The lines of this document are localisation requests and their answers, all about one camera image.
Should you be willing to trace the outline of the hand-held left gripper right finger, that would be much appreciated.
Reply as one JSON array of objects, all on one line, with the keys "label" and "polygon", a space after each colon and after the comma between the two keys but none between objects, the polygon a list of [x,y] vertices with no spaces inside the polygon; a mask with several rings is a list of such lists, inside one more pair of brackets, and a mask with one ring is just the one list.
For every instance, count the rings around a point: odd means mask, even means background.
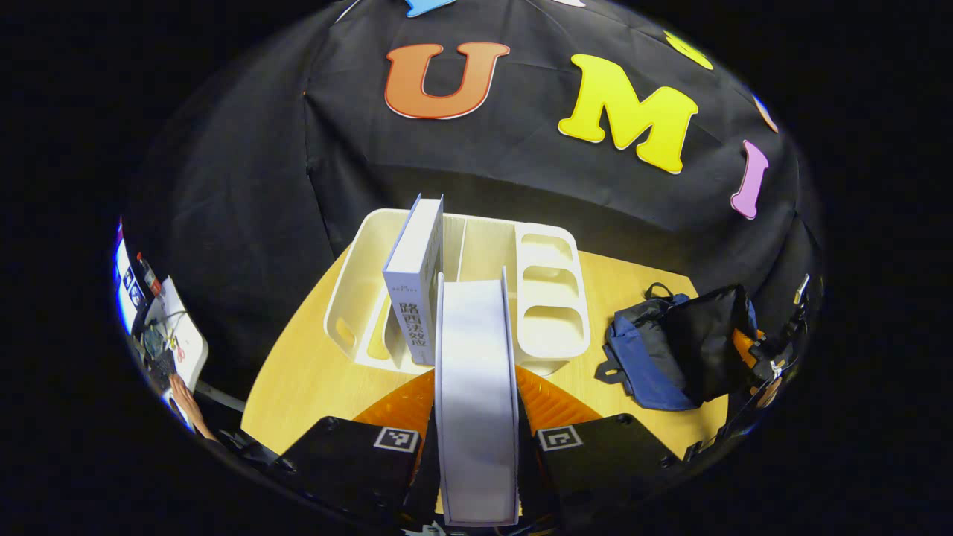
[{"label": "hand-held left gripper right finger", "polygon": [[613,521],[683,481],[681,459],[633,415],[599,417],[522,367],[515,379],[524,521],[558,526]]}]

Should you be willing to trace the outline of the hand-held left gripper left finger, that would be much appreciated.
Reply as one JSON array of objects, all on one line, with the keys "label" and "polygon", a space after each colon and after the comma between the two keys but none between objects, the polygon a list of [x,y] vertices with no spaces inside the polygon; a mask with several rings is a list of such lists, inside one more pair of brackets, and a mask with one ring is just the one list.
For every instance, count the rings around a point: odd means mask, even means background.
[{"label": "hand-held left gripper left finger", "polygon": [[435,372],[385,395],[354,420],[320,418],[279,456],[273,478],[299,496],[385,529],[436,518]]}]

